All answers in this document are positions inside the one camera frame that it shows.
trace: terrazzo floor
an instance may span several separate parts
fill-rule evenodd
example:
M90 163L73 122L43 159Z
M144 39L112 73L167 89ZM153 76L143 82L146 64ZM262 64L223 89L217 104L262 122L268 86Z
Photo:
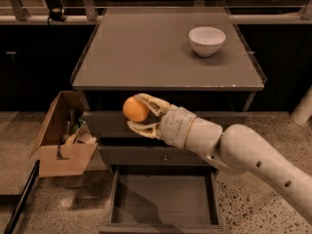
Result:
M44 112L0 112L0 195L19 193L36 155L29 159ZM287 112L251 112L246 125L312 176L312 120L303 126ZM107 221L109 172L37 179L15 233L98 233ZM236 233L312 233L312 226L266 183L245 173L220 173L216 191L223 226ZM12 205L0 205L0 233Z

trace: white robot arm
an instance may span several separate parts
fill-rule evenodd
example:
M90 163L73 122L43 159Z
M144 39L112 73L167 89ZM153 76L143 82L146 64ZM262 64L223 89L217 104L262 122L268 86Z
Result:
M220 125L199 118L183 107L147 94L135 97L156 116L163 116L159 123L151 125L129 121L133 131L195 152L222 172L252 173L268 183L312 224L312 177L286 160L254 130L232 125L223 132Z

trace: white bowl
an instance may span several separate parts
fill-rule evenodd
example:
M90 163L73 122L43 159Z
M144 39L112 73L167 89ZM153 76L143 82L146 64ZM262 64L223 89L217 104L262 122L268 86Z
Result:
M215 27L196 27L189 34L189 43L197 55L210 57L216 53L225 42L225 34Z

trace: drawer front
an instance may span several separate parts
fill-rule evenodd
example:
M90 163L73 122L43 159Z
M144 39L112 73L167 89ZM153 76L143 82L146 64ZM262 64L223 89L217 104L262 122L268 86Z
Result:
M244 124L247 113L242 112L209 112L195 111L198 117L219 125ZM91 133L95 137L138 137L127 125L127 119L122 111L85 111L84 118ZM157 121L149 116L142 124L152 124Z
M103 162L110 165L205 166L195 153L186 149L160 146L101 146Z

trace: open cardboard box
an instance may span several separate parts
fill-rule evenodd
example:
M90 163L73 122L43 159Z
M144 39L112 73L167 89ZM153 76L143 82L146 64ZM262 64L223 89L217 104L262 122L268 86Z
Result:
M84 112L79 94L74 91L60 92L50 105L30 153L32 156L36 151L39 152L39 177L78 176L84 171L105 170L97 143L61 143L69 109L75 109L80 115ZM95 166L96 162L99 163L99 169Z

